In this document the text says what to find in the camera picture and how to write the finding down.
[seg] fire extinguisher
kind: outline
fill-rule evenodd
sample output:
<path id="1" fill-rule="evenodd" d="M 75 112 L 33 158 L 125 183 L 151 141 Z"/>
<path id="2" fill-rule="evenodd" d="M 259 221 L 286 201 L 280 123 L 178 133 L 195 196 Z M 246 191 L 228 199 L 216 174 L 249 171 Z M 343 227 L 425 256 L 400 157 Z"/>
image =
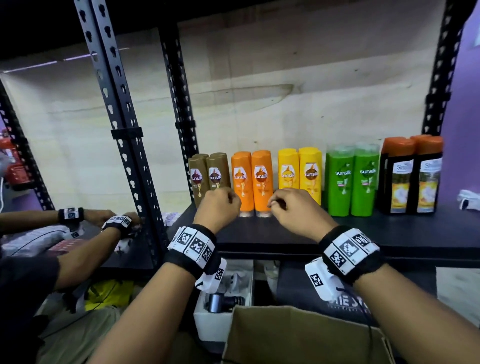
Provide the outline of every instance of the fire extinguisher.
<path id="1" fill-rule="evenodd" d="M 2 130 L 2 137 L 0 137 L 0 149 L 9 157 L 10 165 L 8 166 L 5 180 L 12 186 L 14 191 L 21 191 L 25 189 L 25 184 L 30 183 L 27 171 L 18 155 L 17 148 L 12 143 L 8 132 Z"/>

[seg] person's hand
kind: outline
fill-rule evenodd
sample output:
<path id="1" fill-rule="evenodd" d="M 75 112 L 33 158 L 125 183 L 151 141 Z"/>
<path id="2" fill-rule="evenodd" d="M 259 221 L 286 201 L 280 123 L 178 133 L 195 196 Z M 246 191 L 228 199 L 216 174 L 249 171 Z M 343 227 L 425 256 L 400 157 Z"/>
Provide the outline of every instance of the person's hand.
<path id="1" fill-rule="evenodd" d="M 216 234 L 238 216 L 240 206 L 240 197 L 231 188 L 221 187 L 207 191 L 198 206 L 193 223 L 205 226 Z"/>
<path id="2" fill-rule="evenodd" d="M 112 210 L 87 210 L 84 209 L 84 219 L 91 224 L 97 225 L 99 228 L 105 224 L 112 216 L 116 214 Z"/>
<path id="3" fill-rule="evenodd" d="M 138 216 L 136 212 L 126 212 L 123 214 L 132 219 L 132 226 L 142 225 L 144 220 Z"/>
<path id="4" fill-rule="evenodd" d="M 305 190 L 277 190 L 268 200 L 268 207 L 284 228 L 317 243 L 338 225 Z"/>

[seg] product box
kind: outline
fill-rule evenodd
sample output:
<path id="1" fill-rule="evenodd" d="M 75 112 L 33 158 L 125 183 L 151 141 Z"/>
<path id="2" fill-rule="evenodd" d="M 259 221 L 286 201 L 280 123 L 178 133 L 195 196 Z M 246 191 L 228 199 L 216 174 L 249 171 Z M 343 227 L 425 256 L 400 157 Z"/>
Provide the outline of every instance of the product box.
<path id="1" fill-rule="evenodd" d="M 220 287 L 223 286 L 222 283 L 224 283 L 224 280 L 229 281 L 235 272 L 243 275 L 245 281 L 248 282 L 248 285 L 243 287 L 237 296 L 245 298 L 246 307 L 251 306 L 253 294 L 253 260 L 227 260 L 227 269 L 225 269 Z M 227 291 L 225 296 L 232 295 Z M 193 312 L 198 337 L 201 341 L 226 342 L 232 322 L 232 312 L 222 312 L 218 314 L 208 312 L 208 299 L 208 293 L 200 292 L 197 305 Z"/>
<path id="2" fill-rule="evenodd" d="M 233 319 L 224 363 L 395 364 L 378 328 L 289 306 L 241 307 Z"/>

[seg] yellow cloth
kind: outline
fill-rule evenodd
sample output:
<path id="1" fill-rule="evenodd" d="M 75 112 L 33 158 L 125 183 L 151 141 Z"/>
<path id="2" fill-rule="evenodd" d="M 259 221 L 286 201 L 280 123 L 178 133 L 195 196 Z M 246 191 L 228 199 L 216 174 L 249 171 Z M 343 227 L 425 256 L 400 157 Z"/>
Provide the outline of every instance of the yellow cloth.
<path id="1" fill-rule="evenodd" d="M 132 280 L 104 280 L 90 286 L 85 300 L 85 310 L 99 310 L 106 306 L 124 307 L 133 293 Z"/>

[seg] shelf post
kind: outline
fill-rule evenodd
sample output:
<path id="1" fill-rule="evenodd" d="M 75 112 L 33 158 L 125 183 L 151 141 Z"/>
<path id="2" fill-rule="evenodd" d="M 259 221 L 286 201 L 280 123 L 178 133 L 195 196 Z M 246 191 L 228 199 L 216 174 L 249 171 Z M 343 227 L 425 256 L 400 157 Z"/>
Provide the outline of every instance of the shelf post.
<path id="1" fill-rule="evenodd" d="M 156 270 L 168 245 L 167 229 L 158 206 L 142 142 L 143 132 L 135 115 L 107 6 L 105 0 L 74 2 L 107 108 L 112 137 L 117 143 L 138 215 L 145 220 L 143 229 Z"/>
<path id="2" fill-rule="evenodd" d="M 446 0 L 429 93 L 425 98 L 422 134 L 440 135 L 442 131 L 446 106 L 452 94 L 452 79 L 463 26 L 472 14 L 475 3 L 476 0 Z"/>
<path id="3" fill-rule="evenodd" d="M 175 127 L 177 128 L 183 166 L 187 176 L 190 199 L 193 199 L 192 181 L 188 168 L 188 158 L 198 151 L 197 134 L 195 132 L 195 119 L 193 118 L 192 103 L 185 74 L 185 65 L 180 46 L 180 36 L 175 20 L 162 19 L 158 26 L 160 42 L 162 44 L 163 59 L 167 70 L 168 86 L 172 98 L 173 111 L 175 112 Z"/>
<path id="4" fill-rule="evenodd" d="M 24 132 L 18 121 L 15 110 L 13 110 L 12 103 L 8 98 L 7 91 L 0 81 L 0 119 L 3 119 L 3 123 L 8 130 L 8 134 L 12 143 L 17 149 L 18 156 L 24 165 L 25 171 L 30 178 L 32 188 L 35 192 L 35 196 L 40 203 L 43 210 L 55 210 L 53 202 L 48 194 L 45 183 L 43 182 L 42 175 L 38 169 L 38 165 L 33 158 L 32 150 L 28 145 L 28 140 L 25 138 Z"/>

